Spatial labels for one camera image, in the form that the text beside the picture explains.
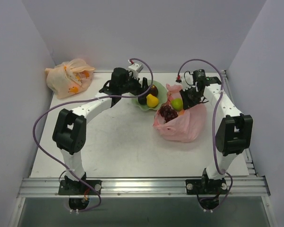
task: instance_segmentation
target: orange plastic bag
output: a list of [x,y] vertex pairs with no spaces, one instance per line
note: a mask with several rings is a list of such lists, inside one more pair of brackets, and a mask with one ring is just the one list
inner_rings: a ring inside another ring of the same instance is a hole
[[[166,84],[168,90],[168,100],[164,105],[169,105],[175,98],[181,98],[181,85],[170,86]],[[155,114],[153,127],[159,131],[161,136],[166,140],[191,142],[195,140],[202,132],[206,118],[207,110],[204,104],[198,104],[188,110],[178,113],[179,116],[167,123],[160,115],[159,110]]]
[[45,69],[47,86],[57,94],[57,98],[66,98],[87,90],[93,78],[94,67],[83,59],[74,59]]

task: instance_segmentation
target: bowl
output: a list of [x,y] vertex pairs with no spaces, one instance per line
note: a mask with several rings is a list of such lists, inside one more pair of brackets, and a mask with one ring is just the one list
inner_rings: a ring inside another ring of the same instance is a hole
[[153,81],[153,85],[155,85],[157,87],[157,90],[159,91],[159,94],[157,95],[157,98],[159,99],[159,104],[154,107],[154,108],[151,108],[147,105],[141,105],[140,103],[138,103],[138,98],[132,98],[131,99],[131,102],[134,104],[134,105],[137,105],[138,107],[141,108],[142,111],[147,111],[147,110],[158,110],[162,104],[164,104],[165,102],[167,102],[167,89],[159,82],[157,81]]

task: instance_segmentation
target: bunch of grapes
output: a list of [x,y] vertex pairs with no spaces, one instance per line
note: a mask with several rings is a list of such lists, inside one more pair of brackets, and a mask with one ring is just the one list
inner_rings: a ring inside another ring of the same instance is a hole
[[160,108],[160,115],[165,119],[166,123],[178,117],[178,113],[169,105]]

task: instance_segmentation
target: white table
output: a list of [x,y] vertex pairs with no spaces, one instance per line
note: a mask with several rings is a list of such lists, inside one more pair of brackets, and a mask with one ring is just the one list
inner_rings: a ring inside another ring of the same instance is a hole
[[[156,81],[163,85],[175,84],[175,73],[155,73]],[[95,73],[90,88],[65,100],[53,96],[51,107],[67,101],[92,98],[111,73]],[[149,73],[140,77],[150,78]],[[57,108],[48,114],[41,145],[52,155],[62,160],[62,154],[52,140],[53,129],[59,111],[71,109],[80,104]],[[164,140],[153,128],[155,111],[143,112],[121,99],[113,108],[104,111],[87,126],[87,139],[82,150],[83,167],[87,177],[184,177],[201,176],[204,168],[213,160],[211,121],[213,107],[207,105],[207,123],[200,136],[191,143]],[[37,151],[30,177],[59,177],[64,168]],[[233,176],[248,176],[243,155],[231,164],[229,173]]]

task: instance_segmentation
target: silver bolt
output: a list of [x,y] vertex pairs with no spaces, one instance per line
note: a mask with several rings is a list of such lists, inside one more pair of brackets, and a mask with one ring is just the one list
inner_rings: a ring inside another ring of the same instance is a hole
[[226,190],[227,189],[227,185],[225,183],[222,183],[222,189]]
[[192,185],[191,183],[188,183],[188,184],[186,185],[186,188],[187,188],[188,190],[192,190],[192,189],[193,189],[193,185]]
[[98,183],[95,185],[95,190],[96,191],[100,191],[101,190],[101,186]]

